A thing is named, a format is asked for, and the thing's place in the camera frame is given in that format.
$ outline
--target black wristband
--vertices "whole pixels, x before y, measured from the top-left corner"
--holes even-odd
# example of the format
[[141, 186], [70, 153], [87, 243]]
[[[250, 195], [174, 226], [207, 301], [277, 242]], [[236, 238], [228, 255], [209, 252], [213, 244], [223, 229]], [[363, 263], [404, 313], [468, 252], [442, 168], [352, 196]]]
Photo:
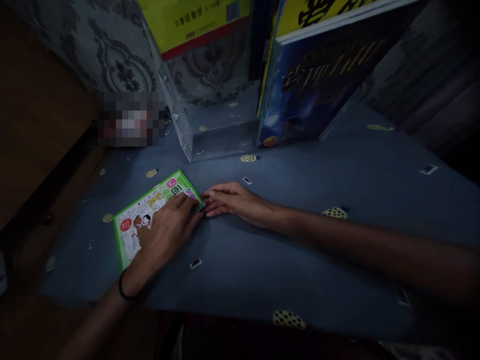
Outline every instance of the black wristband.
[[128, 296], [128, 295], [125, 295], [124, 291], [122, 290], [122, 279], [123, 279], [123, 277], [124, 277], [125, 270], [123, 270], [123, 271], [121, 272], [120, 278], [118, 279], [118, 292], [120, 293], [120, 296], [121, 296], [122, 298], [124, 298], [125, 300], [128, 300], [128, 301], [130, 301], [130, 300], [135, 300], [136, 298], [139, 297], [139, 295], [141, 294], [141, 292], [139, 292], [139, 293], [138, 293], [137, 295], [135, 295], [135, 296]]

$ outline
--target green booklet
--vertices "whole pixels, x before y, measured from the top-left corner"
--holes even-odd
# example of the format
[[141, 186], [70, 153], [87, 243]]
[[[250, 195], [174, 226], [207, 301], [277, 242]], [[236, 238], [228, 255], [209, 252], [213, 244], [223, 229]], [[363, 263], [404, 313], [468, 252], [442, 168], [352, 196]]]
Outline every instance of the green booklet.
[[205, 206], [200, 194], [184, 173], [178, 170], [114, 216], [116, 248], [122, 271], [130, 265], [142, 243], [147, 241], [154, 213], [179, 193], [198, 200], [196, 212]]

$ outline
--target table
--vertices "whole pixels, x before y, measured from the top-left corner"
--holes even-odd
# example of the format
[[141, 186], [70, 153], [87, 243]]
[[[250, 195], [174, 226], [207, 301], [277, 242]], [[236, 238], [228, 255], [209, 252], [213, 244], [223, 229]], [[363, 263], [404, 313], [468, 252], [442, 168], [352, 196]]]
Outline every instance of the table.
[[[340, 111], [323, 141], [189, 163], [174, 127], [163, 147], [118, 149], [64, 229], [42, 293], [76, 306], [99, 300], [120, 275], [116, 214], [178, 169], [200, 192], [227, 181], [285, 206], [321, 213], [349, 208], [348, 220], [477, 246], [480, 190], [433, 153], [357, 101]], [[430, 175], [425, 166], [439, 168]], [[148, 171], [158, 169], [152, 178]], [[90, 240], [94, 240], [89, 249]], [[194, 270], [189, 264], [200, 258]], [[322, 331], [381, 340], [415, 337], [419, 316], [399, 305], [396, 287], [328, 254], [227, 214], [201, 222], [155, 281], [146, 306], [272, 322], [276, 310]]]

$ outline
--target clear acrylic box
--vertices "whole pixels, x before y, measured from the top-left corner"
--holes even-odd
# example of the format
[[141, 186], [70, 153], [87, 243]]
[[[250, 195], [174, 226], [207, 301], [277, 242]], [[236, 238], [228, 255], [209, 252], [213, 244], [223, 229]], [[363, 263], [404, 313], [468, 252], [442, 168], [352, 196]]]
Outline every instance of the clear acrylic box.
[[248, 80], [248, 39], [245, 22], [167, 61], [158, 56], [160, 82], [191, 162], [257, 148], [259, 81]]
[[232, 100], [225, 101], [212, 94], [199, 103], [174, 104], [172, 119], [182, 133], [181, 145], [191, 162], [256, 149], [259, 120], [255, 107], [259, 84], [256, 81], [237, 88], [239, 91], [232, 92]]

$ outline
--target wrist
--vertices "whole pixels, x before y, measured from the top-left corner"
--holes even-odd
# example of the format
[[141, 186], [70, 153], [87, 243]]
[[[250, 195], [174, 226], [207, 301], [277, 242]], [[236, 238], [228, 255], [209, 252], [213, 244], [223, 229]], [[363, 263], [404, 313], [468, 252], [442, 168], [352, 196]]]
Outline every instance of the wrist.
[[286, 206], [275, 205], [273, 209], [274, 221], [271, 223], [270, 230], [291, 236], [295, 232], [295, 212], [296, 209]]
[[145, 289], [154, 277], [160, 272], [162, 264], [154, 264], [138, 251], [123, 274], [121, 286], [127, 296], [137, 296]]

